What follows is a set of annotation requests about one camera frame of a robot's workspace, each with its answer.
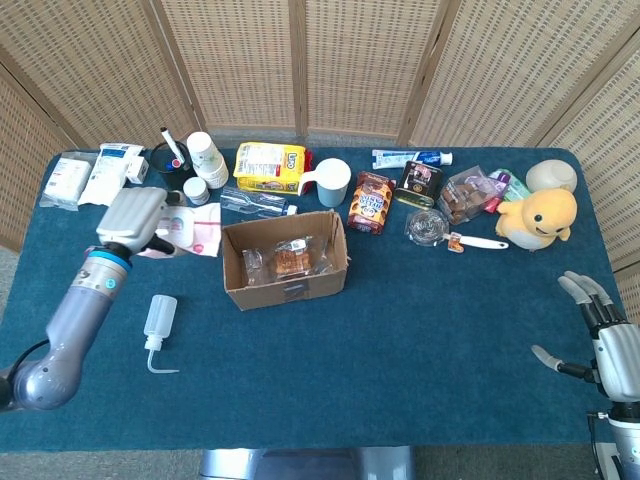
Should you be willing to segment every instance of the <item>yellow plush toy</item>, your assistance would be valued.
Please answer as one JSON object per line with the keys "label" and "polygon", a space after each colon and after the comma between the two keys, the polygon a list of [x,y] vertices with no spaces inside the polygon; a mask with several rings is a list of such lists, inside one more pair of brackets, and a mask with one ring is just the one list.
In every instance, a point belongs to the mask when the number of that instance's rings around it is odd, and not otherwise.
{"label": "yellow plush toy", "polygon": [[502,202],[496,233],[530,251],[546,248],[556,237],[567,241],[569,226],[576,219],[578,205],[573,194],[563,188],[532,193],[524,200]]}

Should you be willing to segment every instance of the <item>white cup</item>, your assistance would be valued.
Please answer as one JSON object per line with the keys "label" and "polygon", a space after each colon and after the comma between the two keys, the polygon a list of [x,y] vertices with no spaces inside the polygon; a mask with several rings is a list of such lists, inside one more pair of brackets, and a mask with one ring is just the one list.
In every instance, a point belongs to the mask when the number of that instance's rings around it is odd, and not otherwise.
{"label": "white cup", "polygon": [[344,201],[347,187],[351,180],[351,169],[346,162],[339,158],[327,158],[321,161],[312,172],[305,172],[300,176],[298,195],[307,182],[318,184],[318,200],[325,207],[337,207]]}

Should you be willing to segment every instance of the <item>gauze package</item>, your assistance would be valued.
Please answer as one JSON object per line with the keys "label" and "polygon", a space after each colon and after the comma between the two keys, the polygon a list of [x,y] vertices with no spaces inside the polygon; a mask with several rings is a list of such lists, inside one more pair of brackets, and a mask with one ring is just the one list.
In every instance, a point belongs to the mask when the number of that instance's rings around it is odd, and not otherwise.
{"label": "gauze package", "polygon": [[131,160],[144,149],[141,145],[103,143],[100,155],[91,170],[89,182],[80,196],[79,205],[111,205],[127,179]]}
{"label": "gauze package", "polygon": [[217,257],[222,237],[220,204],[201,207],[166,207],[158,221],[156,235],[177,248],[172,255],[157,250],[143,250],[138,255],[150,258],[171,258],[185,252]]}
{"label": "gauze package", "polygon": [[97,153],[63,152],[40,197],[41,207],[59,207],[78,211],[78,200],[84,190]]}

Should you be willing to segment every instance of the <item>bag of cookies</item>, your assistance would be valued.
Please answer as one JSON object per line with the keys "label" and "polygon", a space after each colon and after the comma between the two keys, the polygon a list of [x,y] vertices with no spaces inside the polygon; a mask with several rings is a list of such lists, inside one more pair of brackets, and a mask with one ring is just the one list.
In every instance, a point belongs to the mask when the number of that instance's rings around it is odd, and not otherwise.
{"label": "bag of cookies", "polygon": [[382,233],[395,185],[387,177],[360,172],[347,225],[362,232]]}
{"label": "bag of cookies", "polygon": [[326,238],[305,237],[278,242],[272,248],[243,250],[247,285],[266,285],[330,272]]}
{"label": "bag of cookies", "polygon": [[500,195],[497,181],[488,178],[479,166],[453,175],[440,192],[438,207],[452,225],[477,217],[491,200]]}

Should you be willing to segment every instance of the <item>white package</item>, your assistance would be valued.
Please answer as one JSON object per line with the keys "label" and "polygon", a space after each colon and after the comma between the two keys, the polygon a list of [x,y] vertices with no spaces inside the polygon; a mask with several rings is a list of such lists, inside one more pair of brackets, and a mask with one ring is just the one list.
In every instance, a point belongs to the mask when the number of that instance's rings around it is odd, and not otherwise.
{"label": "white package", "polygon": [[63,152],[47,180],[39,205],[78,211],[78,199],[96,158],[97,153]]}
{"label": "white package", "polygon": [[143,150],[142,145],[103,143],[79,205],[111,205],[127,179],[129,163]]}

